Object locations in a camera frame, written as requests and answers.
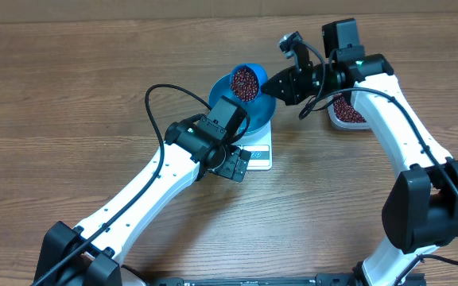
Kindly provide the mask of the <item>blue plastic measuring scoop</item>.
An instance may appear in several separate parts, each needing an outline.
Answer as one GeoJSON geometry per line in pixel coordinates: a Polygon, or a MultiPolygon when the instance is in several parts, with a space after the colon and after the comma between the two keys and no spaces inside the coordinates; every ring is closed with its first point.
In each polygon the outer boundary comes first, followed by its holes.
{"type": "Polygon", "coordinates": [[[230,74],[230,89],[242,102],[251,102],[262,95],[261,85],[268,80],[259,64],[240,64],[230,74]]]}

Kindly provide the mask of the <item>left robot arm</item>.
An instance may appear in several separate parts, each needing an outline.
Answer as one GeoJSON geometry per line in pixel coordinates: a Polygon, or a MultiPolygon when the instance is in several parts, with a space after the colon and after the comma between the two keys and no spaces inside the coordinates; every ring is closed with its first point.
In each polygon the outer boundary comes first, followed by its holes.
{"type": "Polygon", "coordinates": [[[150,162],[108,203],[70,228],[45,235],[35,285],[143,285],[125,269],[133,244],[178,193],[208,172],[240,182],[250,152],[235,145],[248,113],[222,97],[208,114],[172,123],[150,162]]]}

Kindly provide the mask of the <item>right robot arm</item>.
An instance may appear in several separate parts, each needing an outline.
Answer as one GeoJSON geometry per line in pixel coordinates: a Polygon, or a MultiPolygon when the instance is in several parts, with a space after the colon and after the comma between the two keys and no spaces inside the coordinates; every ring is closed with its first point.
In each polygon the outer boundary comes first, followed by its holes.
{"type": "Polygon", "coordinates": [[[423,285],[413,273],[437,250],[458,238],[458,160],[423,126],[402,93],[394,69],[381,54],[368,55],[355,19],[324,25],[324,51],[299,33],[284,35],[279,48],[294,58],[261,87],[300,116],[345,100],[366,121],[388,156],[394,186],[382,208],[384,239],[350,274],[317,275],[318,284],[423,285]]]}

